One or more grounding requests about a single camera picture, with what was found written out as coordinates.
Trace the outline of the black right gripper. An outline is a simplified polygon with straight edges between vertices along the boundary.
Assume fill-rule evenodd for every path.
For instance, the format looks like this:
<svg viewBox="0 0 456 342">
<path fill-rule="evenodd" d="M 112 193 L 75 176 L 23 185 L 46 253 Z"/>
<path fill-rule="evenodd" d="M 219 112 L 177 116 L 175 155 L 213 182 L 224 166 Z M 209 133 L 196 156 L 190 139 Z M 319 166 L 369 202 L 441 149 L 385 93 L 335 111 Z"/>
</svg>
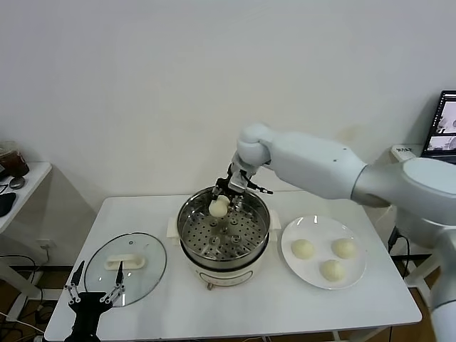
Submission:
<svg viewBox="0 0 456 342">
<path fill-rule="evenodd" d="M 212 199 L 217 200 L 220 195 L 231 200 L 230 207 L 235 212 L 244 210 L 244 196 L 250 183 L 250 179 L 255 175 L 255 169 L 248 167 L 241 168 L 238 165 L 230 165 L 225 178 L 218 178 L 212 189 Z"/>
</svg>

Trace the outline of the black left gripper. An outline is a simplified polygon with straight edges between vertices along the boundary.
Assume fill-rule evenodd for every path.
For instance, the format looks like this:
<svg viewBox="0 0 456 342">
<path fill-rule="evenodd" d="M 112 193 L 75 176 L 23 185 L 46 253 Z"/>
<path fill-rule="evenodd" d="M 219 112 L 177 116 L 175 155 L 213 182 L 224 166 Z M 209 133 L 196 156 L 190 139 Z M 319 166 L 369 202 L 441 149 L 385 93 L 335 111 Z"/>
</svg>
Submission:
<svg viewBox="0 0 456 342">
<path fill-rule="evenodd" d="M 108 293 L 105 292 L 78 292 L 85 262 L 82 261 L 72 273 L 71 279 L 64 289 L 70 296 L 70 308 L 75 312 L 76 319 L 73 325 L 74 333 L 96 333 L 100 316 L 107 311 L 107 304 L 114 304 L 124 293 L 123 262 L 119 263 L 115 286 Z"/>
</svg>

